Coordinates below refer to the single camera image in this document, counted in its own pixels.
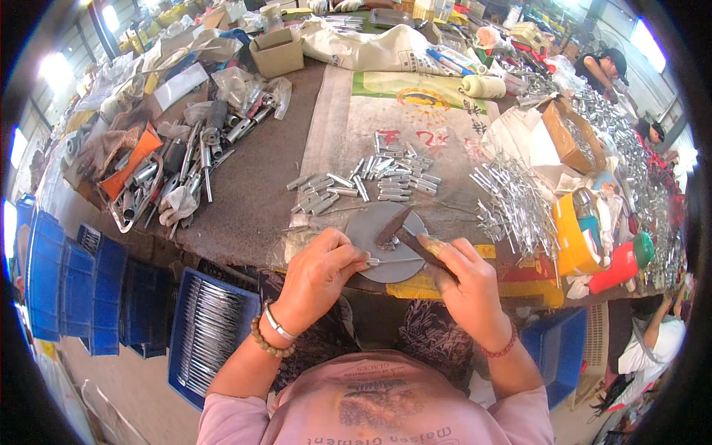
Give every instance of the metal tray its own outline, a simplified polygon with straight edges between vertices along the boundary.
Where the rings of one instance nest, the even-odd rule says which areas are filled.
[[[376,28],[391,29],[401,23],[408,25],[411,28],[415,27],[415,23],[413,23],[413,16],[411,16],[410,13],[396,11],[395,9],[372,9],[368,21],[370,21]]]

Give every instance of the beaded bracelet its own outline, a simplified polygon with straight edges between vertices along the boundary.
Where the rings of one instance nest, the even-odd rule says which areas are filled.
[[[252,329],[252,336],[255,337],[255,341],[262,349],[264,349],[269,355],[274,355],[277,358],[287,358],[294,353],[294,344],[289,345],[287,349],[277,349],[274,346],[270,346],[260,334],[260,319],[262,315],[257,315],[252,319],[250,327]]]
[[[505,355],[507,352],[511,351],[512,348],[514,347],[514,343],[517,341],[519,336],[517,335],[517,327],[512,323],[512,337],[509,339],[509,343],[504,347],[504,349],[497,351],[497,352],[490,352],[486,350],[484,347],[480,346],[480,351],[485,355],[487,358],[499,358]]]

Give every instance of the white bottle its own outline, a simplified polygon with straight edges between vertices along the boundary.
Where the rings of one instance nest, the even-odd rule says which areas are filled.
[[[466,75],[462,90],[471,98],[503,98],[507,93],[504,80],[492,75]]]

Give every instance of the silver bangle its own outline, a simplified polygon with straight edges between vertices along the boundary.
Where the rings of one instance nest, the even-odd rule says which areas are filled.
[[[274,319],[274,316],[272,316],[272,312],[269,310],[269,306],[272,304],[269,301],[265,301],[264,305],[264,314],[267,317],[267,321],[269,322],[270,326],[279,333],[282,337],[286,338],[287,340],[293,342],[294,340],[297,339],[296,335],[291,335],[287,331],[282,328],[282,325],[277,323],[277,320]]]

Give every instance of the pink t-shirt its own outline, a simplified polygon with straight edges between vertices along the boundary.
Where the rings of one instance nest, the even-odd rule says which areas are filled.
[[[553,444],[544,387],[489,409],[396,351],[344,355],[304,372],[272,403],[210,394],[198,444]]]

